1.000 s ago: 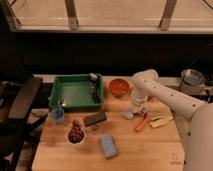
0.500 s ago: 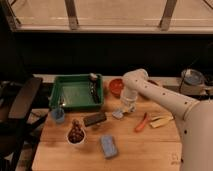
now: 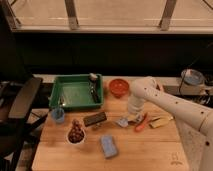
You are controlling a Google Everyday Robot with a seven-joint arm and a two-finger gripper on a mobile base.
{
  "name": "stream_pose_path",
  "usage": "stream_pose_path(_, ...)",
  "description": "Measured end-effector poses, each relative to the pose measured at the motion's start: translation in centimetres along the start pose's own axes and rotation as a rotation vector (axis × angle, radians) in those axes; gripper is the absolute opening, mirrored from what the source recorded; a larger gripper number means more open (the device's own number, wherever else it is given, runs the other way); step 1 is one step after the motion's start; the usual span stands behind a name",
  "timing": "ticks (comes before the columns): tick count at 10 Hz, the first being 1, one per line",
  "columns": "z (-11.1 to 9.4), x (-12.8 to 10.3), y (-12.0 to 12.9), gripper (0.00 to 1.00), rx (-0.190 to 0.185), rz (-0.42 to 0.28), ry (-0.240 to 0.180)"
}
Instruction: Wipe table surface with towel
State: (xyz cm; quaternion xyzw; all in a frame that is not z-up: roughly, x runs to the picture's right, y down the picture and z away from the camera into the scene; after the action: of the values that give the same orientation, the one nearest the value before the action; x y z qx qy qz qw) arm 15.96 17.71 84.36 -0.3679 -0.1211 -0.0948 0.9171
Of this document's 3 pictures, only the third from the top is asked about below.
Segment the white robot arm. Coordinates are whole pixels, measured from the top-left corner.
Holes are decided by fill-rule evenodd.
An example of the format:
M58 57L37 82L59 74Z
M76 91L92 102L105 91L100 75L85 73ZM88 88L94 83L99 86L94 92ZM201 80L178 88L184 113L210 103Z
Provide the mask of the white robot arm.
M206 137L199 171L213 171L213 109L157 89L157 81L148 76L130 83L127 111L137 115L149 101L179 118Z

